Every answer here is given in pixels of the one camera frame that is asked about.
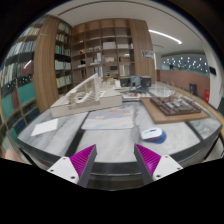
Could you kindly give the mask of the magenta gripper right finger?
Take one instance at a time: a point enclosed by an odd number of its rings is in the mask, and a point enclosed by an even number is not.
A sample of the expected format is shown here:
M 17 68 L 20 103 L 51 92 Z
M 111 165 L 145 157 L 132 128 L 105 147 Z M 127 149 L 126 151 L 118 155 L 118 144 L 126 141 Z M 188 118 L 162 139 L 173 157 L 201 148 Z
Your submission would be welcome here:
M 139 144 L 134 145 L 134 155 L 145 185 L 182 169 L 171 156 L 161 156 Z

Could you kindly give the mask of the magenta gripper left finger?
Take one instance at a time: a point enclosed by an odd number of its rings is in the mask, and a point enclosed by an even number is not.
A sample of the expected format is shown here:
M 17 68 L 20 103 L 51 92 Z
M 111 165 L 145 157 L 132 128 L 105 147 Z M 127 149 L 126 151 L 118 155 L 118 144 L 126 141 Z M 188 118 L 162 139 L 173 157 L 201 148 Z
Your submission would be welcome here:
M 71 157 L 61 157 L 48 172 L 86 188 L 96 155 L 96 145 L 91 145 Z

